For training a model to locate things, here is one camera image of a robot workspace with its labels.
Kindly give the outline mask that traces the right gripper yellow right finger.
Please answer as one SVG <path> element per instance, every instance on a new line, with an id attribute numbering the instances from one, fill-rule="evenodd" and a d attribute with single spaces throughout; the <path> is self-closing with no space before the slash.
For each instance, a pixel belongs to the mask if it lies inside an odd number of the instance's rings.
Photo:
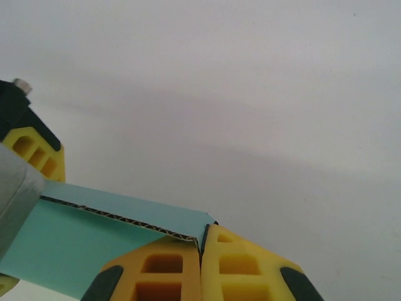
<path id="1" fill-rule="evenodd" d="M 202 300 L 323 300 L 304 271 L 217 224 L 207 227 Z"/>

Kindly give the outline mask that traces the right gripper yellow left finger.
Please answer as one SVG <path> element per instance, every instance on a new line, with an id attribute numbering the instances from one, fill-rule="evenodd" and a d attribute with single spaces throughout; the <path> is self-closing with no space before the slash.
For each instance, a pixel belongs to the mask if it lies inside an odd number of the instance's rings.
<path id="1" fill-rule="evenodd" d="M 161 238 L 108 263 L 82 300 L 200 300 L 201 271 L 194 243 Z"/>

